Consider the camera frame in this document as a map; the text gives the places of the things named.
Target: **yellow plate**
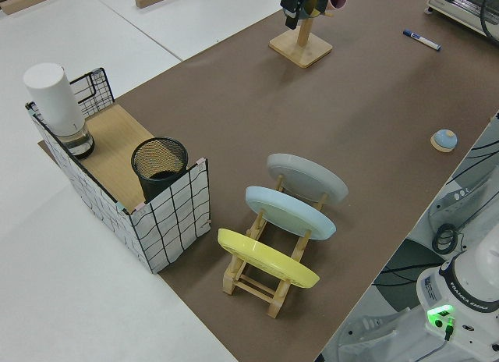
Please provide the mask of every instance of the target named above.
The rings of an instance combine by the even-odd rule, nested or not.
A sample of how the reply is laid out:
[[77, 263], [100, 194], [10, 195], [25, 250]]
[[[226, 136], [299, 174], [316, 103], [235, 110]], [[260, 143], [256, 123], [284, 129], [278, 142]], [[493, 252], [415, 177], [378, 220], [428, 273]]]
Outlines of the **yellow plate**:
[[218, 243], [229, 253], [294, 286], [312, 288], [319, 276], [291, 257], [228, 229], [218, 230]]

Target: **plate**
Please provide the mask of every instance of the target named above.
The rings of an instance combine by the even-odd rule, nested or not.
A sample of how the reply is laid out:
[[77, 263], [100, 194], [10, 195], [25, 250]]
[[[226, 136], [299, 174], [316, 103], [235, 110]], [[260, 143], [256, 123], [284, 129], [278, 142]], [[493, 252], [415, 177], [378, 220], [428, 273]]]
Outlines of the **plate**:
[[257, 214], [264, 210], [264, 219], [297, 236], [311, 231], [310, 239], [326, 240], [336, 232], [334, 223], [320, 211], [294, 197], [263, 188], [246, 188], [246, 203]]
[[228, 229], [218, 230], [218, 243], [230, 254], [280, 280], [300, 288], [312, 288], [319, 276], [291, 257], [267, 245]]
[[268, 172], [274, 179], [284, 176], [283, 187], [308, 201], [318, 202], [324, 193], [325, 204], [337, 204], [349, 188], [333, 172], [308, 159], [291, 154], [272, 154], [267, 158]]

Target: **whiteboard marker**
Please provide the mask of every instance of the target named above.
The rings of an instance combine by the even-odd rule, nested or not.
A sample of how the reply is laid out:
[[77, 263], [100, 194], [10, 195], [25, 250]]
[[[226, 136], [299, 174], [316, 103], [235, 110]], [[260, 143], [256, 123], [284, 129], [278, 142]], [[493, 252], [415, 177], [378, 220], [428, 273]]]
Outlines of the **whiteboard marker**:
[[437, 51], [440, 51], [441, 46], [439, 44], [436, 44], [430, 40], [427, 40], [425, 37], [421, 37], [420, 35], [412, 32], [409, 29], [404, 29], [403, 32], [407, 37], [414, 38], [416, 41], [421, 42], [422, 44], [425, 44], [426, 46], [430, 46], [431, 48], [434, 48]]

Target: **mesh cup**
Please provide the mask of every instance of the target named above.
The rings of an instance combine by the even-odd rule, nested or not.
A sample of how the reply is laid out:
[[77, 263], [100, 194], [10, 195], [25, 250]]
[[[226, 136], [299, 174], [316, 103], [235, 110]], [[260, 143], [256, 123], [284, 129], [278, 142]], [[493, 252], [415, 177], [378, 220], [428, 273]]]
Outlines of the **mesh cup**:
[[132, 154], [132, 168], [139, 178], [146, 202], [169, 188], [187, 170], [187, 150], [177, 140], [145, 140]]

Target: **wooden mug tree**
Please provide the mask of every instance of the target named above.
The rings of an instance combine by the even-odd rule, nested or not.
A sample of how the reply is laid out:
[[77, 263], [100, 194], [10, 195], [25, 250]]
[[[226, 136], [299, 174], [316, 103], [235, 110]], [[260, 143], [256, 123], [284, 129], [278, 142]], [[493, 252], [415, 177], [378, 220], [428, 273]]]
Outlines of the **wooden mug tree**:
[[[312, 12], [316, 3], [317, 0], [309, 0], [306, 11]], [[313, 18], [304, 19], [301, 26], [273, 38], [269, 46], [302, 68], [311, 66], [329, 54], [333, 48], [331, 44], [310, 33], [312, 24]]]

